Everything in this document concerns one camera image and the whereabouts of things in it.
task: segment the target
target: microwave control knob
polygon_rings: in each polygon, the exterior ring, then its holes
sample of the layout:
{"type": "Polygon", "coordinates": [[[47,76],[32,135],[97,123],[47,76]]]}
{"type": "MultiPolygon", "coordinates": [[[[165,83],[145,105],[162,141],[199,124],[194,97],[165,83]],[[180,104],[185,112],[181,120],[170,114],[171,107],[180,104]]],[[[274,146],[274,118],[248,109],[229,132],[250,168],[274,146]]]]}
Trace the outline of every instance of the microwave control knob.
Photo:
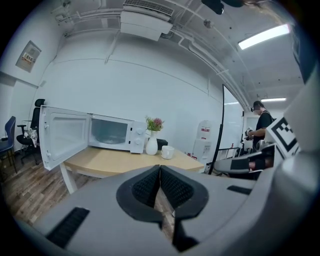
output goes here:
{"type": "Polygon", "coordinates": [[[137,144],[137,145],[139,145],[139,144],[141,143],[141,139],[136,138],[136,139],[134,140],[134,143],[137,144]]]}
{"type": "Polygon", "coordinates": [[[139,129],[136,129],[136,132],[140,135],[140,134],[142,134],[143,130],[141,128],[139,128],[139,129]]]}

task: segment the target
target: black pole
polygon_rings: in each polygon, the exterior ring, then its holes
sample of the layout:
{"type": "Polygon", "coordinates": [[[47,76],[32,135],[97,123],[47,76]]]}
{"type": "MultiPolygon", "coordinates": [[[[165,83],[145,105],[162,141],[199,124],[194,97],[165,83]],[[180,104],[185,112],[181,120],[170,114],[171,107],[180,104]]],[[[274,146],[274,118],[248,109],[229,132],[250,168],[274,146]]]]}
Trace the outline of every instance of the black pole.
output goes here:
{"type": "Polygon", "coordinates": [[[220,124],[220,128],[219,128],[219,136],[218,136],[218,141],[216,142],[213,160],[212,160],[210,170],[208,173],[209,175],[211,175],[212,170],[214,169],[215,161],[217,160],[217,156],[218,156],[218,152],[219,152],[219,148],[220,148],[221,137],[222,137],[222,132],[224,130],[224,116],[225,116],[225,85],[222,84],[222,120],[221,120],[221,124],[220,124]]]}
{"type": "Polygon", "coordinates": [[[244,139],[244,126],[245,126],[245,112],[242,111],[242,135],[241,135],[241,142],[244,139]]]}

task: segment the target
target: microwave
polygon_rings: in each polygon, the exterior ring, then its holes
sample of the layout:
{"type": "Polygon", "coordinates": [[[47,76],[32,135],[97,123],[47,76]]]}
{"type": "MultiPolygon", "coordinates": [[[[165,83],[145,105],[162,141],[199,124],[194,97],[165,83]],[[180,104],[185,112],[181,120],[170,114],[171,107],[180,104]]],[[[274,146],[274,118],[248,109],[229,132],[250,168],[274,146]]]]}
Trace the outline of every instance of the microwave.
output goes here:
{"type": "Polygon", "coordinates": [[[39,142],[47,170],[88,146],[143,153],[147,124],[141,121],[42,105],[39,142]]]}

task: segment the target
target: ceiling light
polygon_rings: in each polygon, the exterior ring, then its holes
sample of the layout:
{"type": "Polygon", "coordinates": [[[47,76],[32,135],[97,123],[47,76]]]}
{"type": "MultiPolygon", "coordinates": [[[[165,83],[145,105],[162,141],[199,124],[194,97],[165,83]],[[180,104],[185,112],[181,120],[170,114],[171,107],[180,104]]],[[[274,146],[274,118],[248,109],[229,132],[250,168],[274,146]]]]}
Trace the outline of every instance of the ceiling light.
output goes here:
{"type": "Polygon", "coordinates": [[[261,102],[284,102],[287,98],[263,98],[261,102]]]}
{"type": "Polygon", "coordinates": [[[224,105],[233,105],[233,104],[239,104],[239,102],[224,103],[224,105]]]}
{"type": "Polygon", "coordinates": [[[254,46],[268,39],[275,38],[277,36],[281,36],[289,33],[290,33],[289,26],[287,24],[284,24],[284,25],[280,25],[280,26],[276,26],[274,28],[268,29],[252,37],[249,37],[248,39],[240,41],[238,44],[240,48],[244,50],[250,46],[254,46]]]}

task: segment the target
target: man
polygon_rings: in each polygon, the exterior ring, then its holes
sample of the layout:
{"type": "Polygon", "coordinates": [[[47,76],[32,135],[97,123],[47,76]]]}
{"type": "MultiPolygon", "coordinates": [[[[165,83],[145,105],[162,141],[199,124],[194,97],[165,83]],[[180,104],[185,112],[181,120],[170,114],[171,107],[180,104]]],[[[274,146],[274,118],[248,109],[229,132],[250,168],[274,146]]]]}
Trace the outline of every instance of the man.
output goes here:
{"type": "Polygon", "coordinates": [[[253,109],[251,109],[251,111],[253,111],[255,115],[260,116],[255,130],[245,132],[245,135],[247,135],[249,138],[253,137],[253,149],[255,151],[258,141],[265,139],[266,128],[271,125],[274,119],[272,118],[271,114],[265,109],[265,106],[261,103],[261,101],[255,101],[253,103],[253,109]]]}

